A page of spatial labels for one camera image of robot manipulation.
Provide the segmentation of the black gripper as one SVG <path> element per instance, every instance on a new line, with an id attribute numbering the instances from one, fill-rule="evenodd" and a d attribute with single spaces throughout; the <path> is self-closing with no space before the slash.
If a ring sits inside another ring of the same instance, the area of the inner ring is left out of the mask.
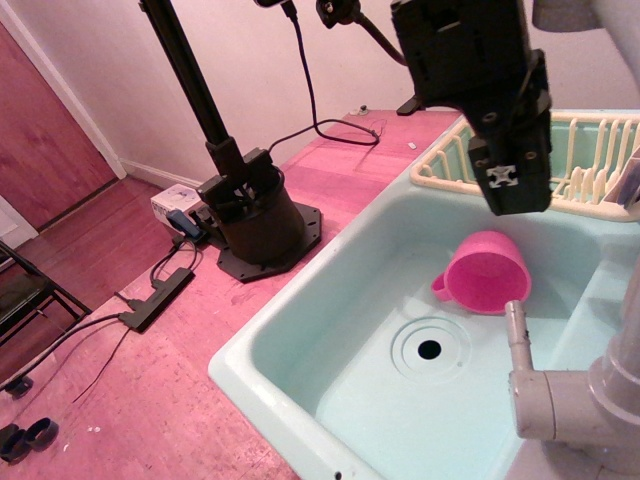
<path id="1" fill-rule="evenodd" d="M 394 1 L 393 26 L 422 106 L 460 111 L 468 156 L 496 216 L 551 203 L 551 98 L 545 54 L 519 1 Z"/>

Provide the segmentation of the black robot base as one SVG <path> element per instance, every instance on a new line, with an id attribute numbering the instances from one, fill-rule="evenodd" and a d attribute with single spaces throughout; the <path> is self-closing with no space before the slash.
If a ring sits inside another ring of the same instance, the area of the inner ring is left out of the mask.
<path id="1" fill-rule="evenodd" d="M 206 144 L 218 174 L 196 192 L 190 217 L 220 249 L 217 266 L 242 283 L 290 271 L 322 237 L 322 214 L 293 201 L 270 153 L 242 155 L 234 139 Z"/>

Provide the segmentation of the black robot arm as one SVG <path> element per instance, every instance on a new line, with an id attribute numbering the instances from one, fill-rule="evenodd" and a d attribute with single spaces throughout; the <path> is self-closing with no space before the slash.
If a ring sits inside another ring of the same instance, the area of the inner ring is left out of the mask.
<path id="1" fill-rule="evenodd" d="M 415 94 L 404 113 L 434 106 L 461 112 L 473 130 L 468 156 L 495 215 L 542 212 L 551 203 L 551 98 L 544 53 L 534 50 L 518 1 L 395 1 L 397 45 L 356 1 L 320 1 L 326 26 L 356 23 L 407 67 Z M 172 4 L 144 1 L 147 15 L 205 135 L 219 171 L 209 205 L 234 215 L 249 192 L 272 189 L 277 173 L 266 151 L 256 166 L 227 133 Z"/>

